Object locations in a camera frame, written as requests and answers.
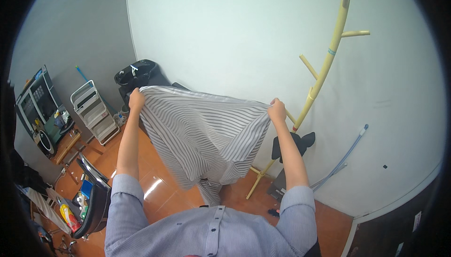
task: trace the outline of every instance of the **label sticker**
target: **label sticker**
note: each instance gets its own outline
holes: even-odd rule
[[[414,229],[412,230],[412,232],[414,232],[417,229],[418,225],[420,224],[420,220],[421,220],[421,211],[418,212],[417,215],[415,215]]]
[[[332,51],[330,48],[327,51],[328,51],[328,53],[330,53],[333,56],[337,53],[336,51]]]

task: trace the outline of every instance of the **white striped fabric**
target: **white striped fabric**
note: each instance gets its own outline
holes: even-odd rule
[[[198,185],[206,205],[245,177],[268,130],[268,105],[165,86],[140,88],[149,138],[183,190]]]

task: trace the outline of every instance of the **blue striped shirt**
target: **blue striped shirt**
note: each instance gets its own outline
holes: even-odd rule
[[[143,200],[135,178],[115,176],[106,256],[303,256],[317,241],[315,203],[309,187],[297,186],[286,192],[276,227],[262,216],[225,206],[189,209],[149,225]]]

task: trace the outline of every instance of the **white wall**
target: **white wall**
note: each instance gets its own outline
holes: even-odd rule
[[[319,72],[340,0],[128,0],[138,59],[172,82],[213,94],[270,102],[299,114]],[[345,38],[298,134],[315,131],[304,155],[312,183],[328,174],[365,124],[348,167],[315,197],[349,215],[380,209],[423,181],[442,160],[446,102],[441,65],[414,0],[351,0]],[[270,129],[254,165],[271,153]],[[270,170],[277,175],[280,163]]]

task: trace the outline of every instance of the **hand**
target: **hand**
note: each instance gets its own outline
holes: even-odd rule
[[[274,125],[283,123],[285,125],[286,111],[285,104],[278,98],[275,98],[271,102],[272,107],[268,108],[268,115]]]
[[[128,107],[130,111],[141,111],[144,106],[144,95],[140,93],[139,88],[135,88],[133,92],[130,94],[130,100],[128,101]]]

